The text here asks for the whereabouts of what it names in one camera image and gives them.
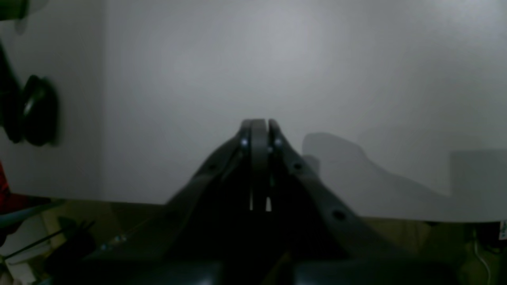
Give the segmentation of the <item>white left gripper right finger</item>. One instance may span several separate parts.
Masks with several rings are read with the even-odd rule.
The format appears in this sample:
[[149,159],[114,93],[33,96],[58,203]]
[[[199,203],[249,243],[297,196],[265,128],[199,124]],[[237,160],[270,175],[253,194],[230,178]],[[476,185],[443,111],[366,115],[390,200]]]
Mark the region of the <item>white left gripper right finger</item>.
[[273,210],[295,258],[398,258],[400,249],[335,197],[270,119]]

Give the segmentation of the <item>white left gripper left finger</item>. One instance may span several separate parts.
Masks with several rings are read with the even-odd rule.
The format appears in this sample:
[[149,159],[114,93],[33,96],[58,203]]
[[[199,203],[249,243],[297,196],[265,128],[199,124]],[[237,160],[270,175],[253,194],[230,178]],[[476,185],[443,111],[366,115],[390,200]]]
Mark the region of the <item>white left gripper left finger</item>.
[[251,262],[252,119],[217,148],[154,218],[87,262]]

